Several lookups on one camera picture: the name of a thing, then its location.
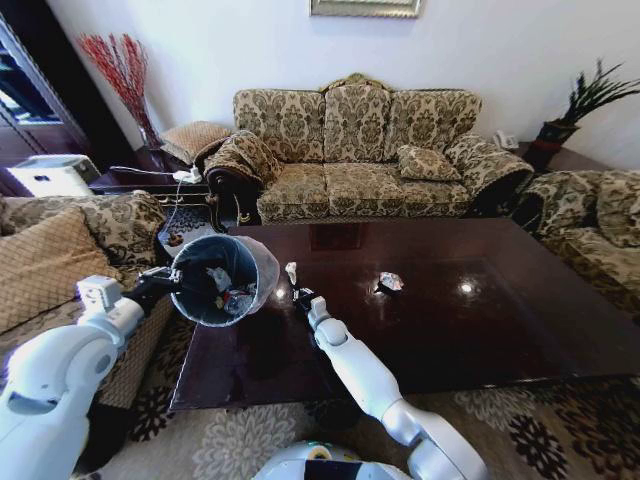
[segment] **gray trash can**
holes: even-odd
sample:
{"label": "gray trash can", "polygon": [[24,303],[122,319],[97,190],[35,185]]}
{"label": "gray trash can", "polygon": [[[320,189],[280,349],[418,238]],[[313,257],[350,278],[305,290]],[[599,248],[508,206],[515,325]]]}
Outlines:
{"label": "gray trash can", "polygon": [[[208,287],[212,279],[207,274],[207,268],[213,266],[224,268],[234,286],[256,283],[256,293],[246,311],[230,315],[216,307],[218,292]],[[173,268],[182,270],[184,285],[194,287],[171,294],[176,308],[188,319],[210,327],[233,325],[257,312],[280,276],[280,264],[267,247],[249,237],[230,235],[208,235],[190,242],[174,259]]]}

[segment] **wooden sofa arm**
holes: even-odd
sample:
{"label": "wooden sofa arm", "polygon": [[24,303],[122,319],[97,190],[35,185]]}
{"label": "wooden sofa arm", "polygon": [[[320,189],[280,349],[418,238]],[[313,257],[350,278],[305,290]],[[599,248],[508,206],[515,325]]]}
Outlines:
{"label": "wooden sofa arm", "polygon": [[257,200],[262,185],[232,167],[212,167],[205,179],[212,194],[218,197],[218,211],[236,211],[238,225],[260,225]]}

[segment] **glossy tabletop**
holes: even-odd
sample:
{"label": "glossy tabletop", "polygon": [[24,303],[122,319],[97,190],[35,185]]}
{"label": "glossy tabletop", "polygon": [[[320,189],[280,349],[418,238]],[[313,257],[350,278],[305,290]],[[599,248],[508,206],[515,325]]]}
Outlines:
{"label": "glossy tabletop", "polygon": [[[396,375],[403,393],[640,372],[640,329],[507,219],[239,227],[281,264],[256,314],[198,325],[172,410],[347,395],[291,304],[284,265]],[[401,276],[376,292],[380,272]]]}

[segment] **gold frame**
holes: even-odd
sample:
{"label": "gold frame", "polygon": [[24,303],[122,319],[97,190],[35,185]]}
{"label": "gold frame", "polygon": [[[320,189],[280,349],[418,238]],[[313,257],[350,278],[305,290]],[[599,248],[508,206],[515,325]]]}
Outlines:
{"label": "gold frame", "polygon": [[422,0],[411,4],[364,0],[309,0],[309,15],[417,18]]}

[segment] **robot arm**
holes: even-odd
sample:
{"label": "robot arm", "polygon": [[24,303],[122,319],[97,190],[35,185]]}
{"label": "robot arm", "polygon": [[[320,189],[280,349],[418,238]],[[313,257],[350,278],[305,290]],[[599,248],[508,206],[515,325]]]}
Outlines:
{"label": "robot arm", "polygon": [[16,350],[0,396],[0,479],[69,479],[100,382],[145,309],[179,288],[180,279],[179,271],[149,270],[132,298],[124,298],[114,279],[86,278],[78,283],[86,310],[77,324],[48,330]]}
{"label": "robot arm", "polygon": [[360,408],[382,423],[389,435],[407,447],[409,471],[416,479],[489,478],[487,467],[473,447],[446,420],[424,412],[402,398],[389,369],[346,325],[331,317],[323,297],[300,289],[291,278],[294,301],[305,311],[318,346]]}

